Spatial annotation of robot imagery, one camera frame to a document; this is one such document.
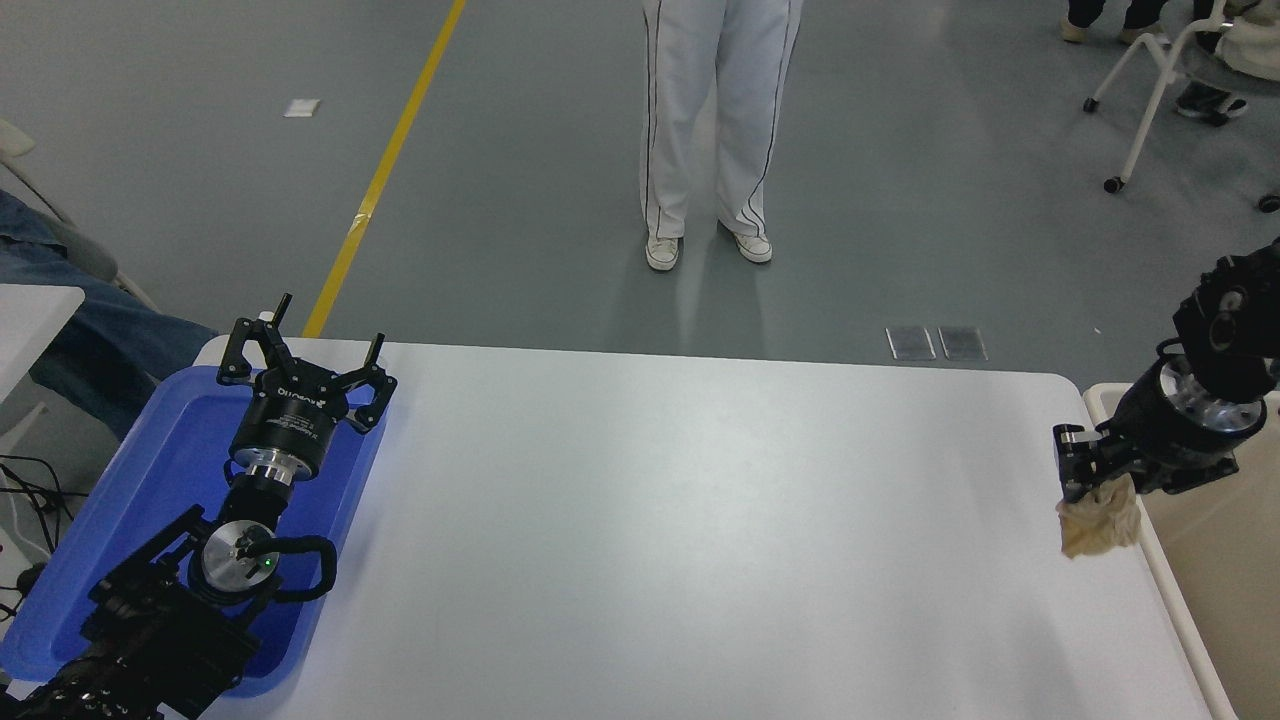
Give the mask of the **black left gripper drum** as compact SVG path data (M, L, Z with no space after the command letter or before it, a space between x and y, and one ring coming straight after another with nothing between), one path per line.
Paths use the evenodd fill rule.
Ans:
M317 386L293 386L291 380L279 372L260 372L253 378L248 410L230 442L230 457L241 466L276 452L308 471L321 469L349 401L342 393L323 393Z

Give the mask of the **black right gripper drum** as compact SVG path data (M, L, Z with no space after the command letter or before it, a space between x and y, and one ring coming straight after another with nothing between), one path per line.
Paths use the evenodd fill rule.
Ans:
M1155 364L1120 398L1108 429L1144 461L1202 468L1252 437L1252 402L1212 395L1188 364Z

